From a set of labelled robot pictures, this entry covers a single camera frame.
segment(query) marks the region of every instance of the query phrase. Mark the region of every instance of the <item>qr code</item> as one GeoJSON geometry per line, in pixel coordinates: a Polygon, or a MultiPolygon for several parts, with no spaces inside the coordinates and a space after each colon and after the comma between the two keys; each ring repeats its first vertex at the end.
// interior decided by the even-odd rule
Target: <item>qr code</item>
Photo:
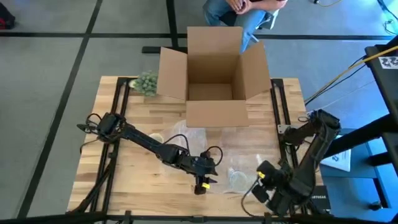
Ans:
{"type": "Polygon", "coordinates": [[[398,57],[379,57],[383,69],[398,69],[398,57]]]}

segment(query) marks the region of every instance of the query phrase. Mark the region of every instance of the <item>hand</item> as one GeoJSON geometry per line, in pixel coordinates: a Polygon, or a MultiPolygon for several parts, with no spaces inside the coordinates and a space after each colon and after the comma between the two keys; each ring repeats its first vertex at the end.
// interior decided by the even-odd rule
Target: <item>hand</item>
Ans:
{"type": "Polygon", "coordinates": [[[249,12],[252,8],[253,8],[253,3],[250,0],[244,0],[243,7],[241,8],[241,10],[237,11],[236,13],[238,15],[242,15],[249,12]]]}
{"type": "Polygon", "coordinates": [[[244,0],[225,0],[235,12],[242,9],[244,0]]]}

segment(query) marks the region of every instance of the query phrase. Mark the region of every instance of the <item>box flap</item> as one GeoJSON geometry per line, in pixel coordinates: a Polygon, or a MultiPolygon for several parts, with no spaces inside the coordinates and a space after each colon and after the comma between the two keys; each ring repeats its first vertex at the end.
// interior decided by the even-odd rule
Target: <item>box flap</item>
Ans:
{"type": "Polygon", "coordinates": [[[162,47],[160,51],[157,94],[187,98],[187,55],[162,47]]]}
{"type": "Polygon", "coordinates": [[[246,99],[271,88],[266,51],[262,41],[243,52],[240,63],[246,99]]]}
{"type": "Polygon", "coordinates": [[[187,127],[249,126],[244,100],[187,101],[187,127]]]}
{"type": "Polygon", "coordinates": [[[188,27],[188,56],[239,55],[242,27],[188,27]]]}

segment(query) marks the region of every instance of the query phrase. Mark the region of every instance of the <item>plastic bag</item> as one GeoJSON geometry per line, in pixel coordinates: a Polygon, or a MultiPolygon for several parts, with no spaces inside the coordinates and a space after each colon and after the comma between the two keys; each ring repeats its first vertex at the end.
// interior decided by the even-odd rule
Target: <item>plastic bag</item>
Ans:
{"type": "MultiPolygon", "coordinates": [[[[160,133],[152,133],[149,136],[160,141],[166,142],[172,136],[176,134],[183,134],[188,139],[189,150],[192,156],[199,156],[201,152],[205,151],[207,140],[206,140],[206,129],[205,128],[188,128],[186,120],[177,122],[171,128],[165,129],[160,133]]],[[[187,148],[185,139],[181,136],[173,138],[168,144],[176,144],[178,146],[187,148]]]]}
{"type": "Polygon", "coordinates": [[[223,128],[220,147],[224,158],[216,168],[219,176],[215,178],[209,192],[246,193],[257,178],[256,169],[265,159],[269,146],[267,132],[261,128],[223,128]]]}

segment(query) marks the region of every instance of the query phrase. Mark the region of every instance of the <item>green plant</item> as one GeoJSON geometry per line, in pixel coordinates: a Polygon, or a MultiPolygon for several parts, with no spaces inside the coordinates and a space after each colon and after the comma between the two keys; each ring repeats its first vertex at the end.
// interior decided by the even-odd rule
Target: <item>green plant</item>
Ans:
{"type": "Polygon", "coordinates": [[[156,86],[157,74],[152,71],[143,72],[133,84],[134,89],[144,96],[156,96],[156,86]]]}

